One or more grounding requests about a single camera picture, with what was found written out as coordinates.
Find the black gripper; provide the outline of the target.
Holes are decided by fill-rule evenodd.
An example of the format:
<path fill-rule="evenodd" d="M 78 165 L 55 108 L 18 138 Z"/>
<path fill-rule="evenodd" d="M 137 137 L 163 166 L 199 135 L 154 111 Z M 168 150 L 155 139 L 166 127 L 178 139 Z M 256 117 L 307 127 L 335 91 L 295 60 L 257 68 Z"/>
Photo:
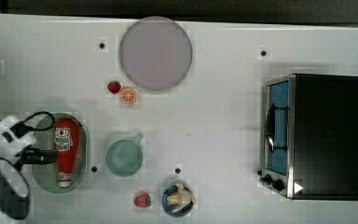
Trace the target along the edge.
<path fill-rule="evenodd" d="M 58 159 L 58 152 L 54 150 L 41 150 L 27 147 L 15 156 L 15 167 L 22 167 L 24 164 L 52 164 Z"/>

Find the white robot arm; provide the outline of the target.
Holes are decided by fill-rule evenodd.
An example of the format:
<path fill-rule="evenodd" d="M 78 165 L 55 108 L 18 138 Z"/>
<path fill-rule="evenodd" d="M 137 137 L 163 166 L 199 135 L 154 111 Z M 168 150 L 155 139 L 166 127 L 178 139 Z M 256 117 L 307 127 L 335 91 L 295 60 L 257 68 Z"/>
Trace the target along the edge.
<path fill-rule="evenodd" d="M 9 116 L 0 119 L 0 222 L 18 224 L 30 212 L 30 186 L 21 173 L 26 164 L 46 165 L 57 160 L 52 150 L 36 148 L 36 128 Z"/>

